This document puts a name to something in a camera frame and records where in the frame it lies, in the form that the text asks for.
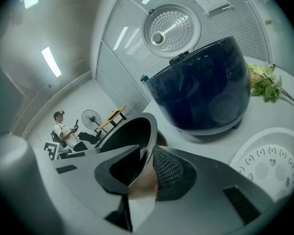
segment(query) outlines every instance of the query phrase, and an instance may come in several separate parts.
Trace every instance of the gray surface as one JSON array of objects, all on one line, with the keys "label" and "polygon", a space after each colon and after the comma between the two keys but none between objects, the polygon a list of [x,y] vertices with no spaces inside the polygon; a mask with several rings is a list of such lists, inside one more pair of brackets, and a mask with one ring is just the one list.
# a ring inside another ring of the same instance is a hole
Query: gray surface
[{"label": "gray surface", "polygon": [[118,209],[122,197],[109,194],[102,188],[95,179],[95,169],[103,161],[115,157],[130,148],[136,148],[136,146],[126,146],[85,157],[56,160],[52,163],[55,168],[67,165],[77,167],[75,170],[61,173],[61,180],[83,205],[87,206],[89,210],[99,217],[105,218],[108,214]]},{"label": "gray surface", "polygon": [[254,235],[262,231],[272,220],[279,214],[279,212],[284,208],[284,206],[289,201],[290,197],[285,197],[280,199],[278,202],[269,208],[265,213],[263,213],[259,218],[250,222],[243,229],[235,230],[229,235]]},{"label": "gray surface", "polygon": [[260,213],[273,205],[263,190],[230,166],[185,151],[160,148],[191,163],[197,179],[182,198],[156,202],[137,234],[220,235],[242,228],[243,221],[222,191],[228,187],[238,186]]},{"label": "gray surface", "polygon": [[102,219],[85,206],[64,184],[61,174],[55,170],[53,164],[42,149],[34,149],[38,168],[45,185],[46,191],[61,216],[63,233],[68,235],[128,235],[110,222]]},{"label": "gray surface", "polygon": [[136,114],[143,112],[148,100],[104,43],[101,45],[98,67],[126,106]]}]

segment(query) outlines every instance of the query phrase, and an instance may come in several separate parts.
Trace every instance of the wall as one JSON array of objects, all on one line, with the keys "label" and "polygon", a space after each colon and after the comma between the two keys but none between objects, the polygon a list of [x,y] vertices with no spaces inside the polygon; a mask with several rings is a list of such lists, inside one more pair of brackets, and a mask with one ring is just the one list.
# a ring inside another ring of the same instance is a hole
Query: wall
[{"label": "wall", "polygon": [[24,95],[0,67],[0,133],[9,133]]},{"label": "wall", "polygon": [[294,28],[275,0],[251,0],[268,34],[274,64],[294,76]]},{"label": "wall", "polygon": [[100,49],[96,80],[118,107],[127,105],[130,110],[129,116],[142,113],[149,103],[138,85],[104,42]]},{"label": "wall", "polygon": [[93,34],[91,43],[92,55],[90,60],[93,77],[96,77],[97,60],[99,55],[99,48],[101,45],[101,37],[115,2],[116,0],[99,0],[96,10],[94,11],[96,16],[93,23]]},{"label": "wall", "polygon": [[[55,125],[53,114],[56,111],[64,111],[64,123],[74,126],[78,119],[79,132],[92,134],[94,131],[87,129],[81,120],[81,115],[85,110],[97,112],[104,121],[112,111],[117,109],[115,103],[107,96],[100,85],[95,80],[90,80],[73,91],[68,91],[58,102],[51,105],[41,116],[39,121],[31,128],[25,139],[29,141],[33,148],[43,148],[46,141],[52,141],[51,132]],[[94,147],[89,142],[84,142],[88,148]]]}]

